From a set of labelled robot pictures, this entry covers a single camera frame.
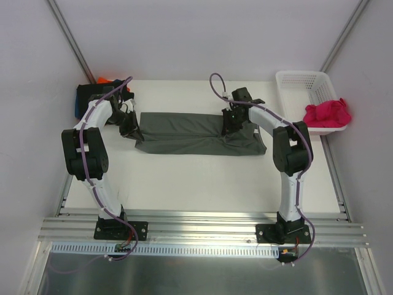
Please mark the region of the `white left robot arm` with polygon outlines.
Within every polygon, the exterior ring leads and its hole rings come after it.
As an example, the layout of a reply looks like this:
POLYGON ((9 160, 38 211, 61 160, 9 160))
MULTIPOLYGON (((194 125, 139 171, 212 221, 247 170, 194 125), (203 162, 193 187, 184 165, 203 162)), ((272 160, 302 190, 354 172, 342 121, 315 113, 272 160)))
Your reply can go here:
POLYGON ((114 238, 125 237, 131 226, 107 177, 109 156, 101 131, 111 124, 119 128, 122 137, 144 141, 135 110, 122 110, 123 88, 106 86, 102 93, 91 95, 79 123, 61 133, 68 173, 89 190, 98 207, 98 227, 114 238))

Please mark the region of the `grey t shirt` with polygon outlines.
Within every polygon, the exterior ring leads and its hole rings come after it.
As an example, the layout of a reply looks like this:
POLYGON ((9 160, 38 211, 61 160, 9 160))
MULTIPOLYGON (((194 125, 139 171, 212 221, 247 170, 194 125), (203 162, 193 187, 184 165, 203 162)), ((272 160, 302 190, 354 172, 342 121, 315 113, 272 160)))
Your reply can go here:
POLYGON ((148 154, 172 155, 264 155, 267 147, 246 122, 235 133, 223 135, 223 118, 213 114, 173 112, 141 113, 140 129, 144 141, 135 148, 148 154))

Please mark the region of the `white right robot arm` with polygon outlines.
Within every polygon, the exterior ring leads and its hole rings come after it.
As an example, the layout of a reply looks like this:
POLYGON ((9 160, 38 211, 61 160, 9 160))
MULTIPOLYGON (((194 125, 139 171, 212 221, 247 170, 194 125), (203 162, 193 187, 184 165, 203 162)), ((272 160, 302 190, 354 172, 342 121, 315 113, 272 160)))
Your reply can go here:
POLYGON ((253 100, 247 88, 239 88, 229 96, 229 107, 222 110, 224 135, 237 132, 243 123, 256 124, 273 139, 273 162, 281 175, 281 203, 276 223, 265 226, 262 238, 270 243, 293 243, 306 229, 302 213, 303 175, 311 166, 313 152, 308 127, 303 121, 289 122, 268 109, 262 100, 253 100))

